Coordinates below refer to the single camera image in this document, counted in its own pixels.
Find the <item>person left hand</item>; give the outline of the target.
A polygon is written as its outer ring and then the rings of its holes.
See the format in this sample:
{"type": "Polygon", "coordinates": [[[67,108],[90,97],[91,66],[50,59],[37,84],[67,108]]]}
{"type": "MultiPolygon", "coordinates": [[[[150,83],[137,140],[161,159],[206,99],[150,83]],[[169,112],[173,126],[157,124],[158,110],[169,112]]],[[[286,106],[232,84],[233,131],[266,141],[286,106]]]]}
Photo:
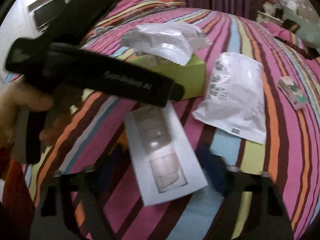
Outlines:
{"type": "MultiPolygon", "coordinates": [[[[1,148],[9,148],[14,142],[16,115],[21,107],[33,111],[48,111],[54,100],[24,82],[23,77],[9,83],[1,93],[1,148]]],[[[49,128],[41,131],[39,139],[53,146],[65,128],[71,123],[72,114],[67,110],[57,116],[49,128]]]]}

